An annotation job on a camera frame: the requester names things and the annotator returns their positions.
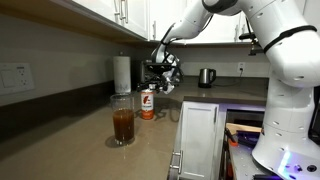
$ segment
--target brown liquid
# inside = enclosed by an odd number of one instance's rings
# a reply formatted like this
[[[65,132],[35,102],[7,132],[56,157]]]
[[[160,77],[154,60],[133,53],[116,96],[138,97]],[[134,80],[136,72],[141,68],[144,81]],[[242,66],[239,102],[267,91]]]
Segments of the brown liquid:
[[[129,109],[115,111],[113,113],[113,125],[116,140],[131,140],[134,137],[133,111]]]

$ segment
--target kitchen counter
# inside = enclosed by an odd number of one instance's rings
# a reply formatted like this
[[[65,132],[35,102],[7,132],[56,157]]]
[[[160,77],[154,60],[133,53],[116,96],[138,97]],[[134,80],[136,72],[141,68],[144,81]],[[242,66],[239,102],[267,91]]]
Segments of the kitchen counter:
[[[215,83],[238,80],[218,78]],[[155,95],[152,120],[139,117],[140,95],[134,93],[135,141],[128,146],[114,143],[107,103],[90,114],[66,116],[5,141],[0,144],[0,179],[166,179],[184,99],[266,100],[265,79],[244,78],[210,89],[200,89],[196,82],[191,77],[169,95]]]

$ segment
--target drink can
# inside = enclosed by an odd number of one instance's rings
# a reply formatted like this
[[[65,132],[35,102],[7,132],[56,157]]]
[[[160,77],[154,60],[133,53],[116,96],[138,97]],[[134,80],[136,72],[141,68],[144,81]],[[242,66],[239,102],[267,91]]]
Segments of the drink can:
[[[141,91],[141,118],[152,119],[154,116],[153,109],[153,91],[146,89]]]

